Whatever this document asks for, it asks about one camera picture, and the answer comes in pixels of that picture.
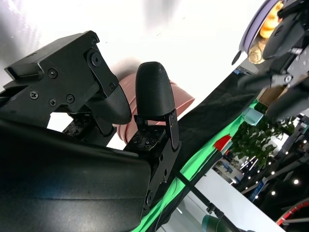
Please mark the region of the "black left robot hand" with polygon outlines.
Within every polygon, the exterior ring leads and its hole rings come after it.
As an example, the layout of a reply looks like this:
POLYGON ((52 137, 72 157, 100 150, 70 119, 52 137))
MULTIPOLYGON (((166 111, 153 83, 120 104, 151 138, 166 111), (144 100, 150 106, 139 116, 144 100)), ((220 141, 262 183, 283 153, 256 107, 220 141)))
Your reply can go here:
POLYGON ((286 86, 286 93, 274 101, 267 117, 283 120, 309 107, 309 2, 296 0, 279 10, 282 21, 271 34, 263 59, 270 69, 261 74, 243 75, 239 88, 263 89, 286 86))

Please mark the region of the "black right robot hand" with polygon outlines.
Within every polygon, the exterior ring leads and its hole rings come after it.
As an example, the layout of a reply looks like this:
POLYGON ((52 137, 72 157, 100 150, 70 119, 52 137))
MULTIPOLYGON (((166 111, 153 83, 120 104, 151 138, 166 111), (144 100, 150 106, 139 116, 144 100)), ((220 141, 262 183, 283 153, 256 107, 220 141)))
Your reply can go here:
POLYGON ((132 115, 93 31, 60 38, 5 70, 0 94, 0 229, 130 232, 181 148, 169 77, 136 74, 132 115))

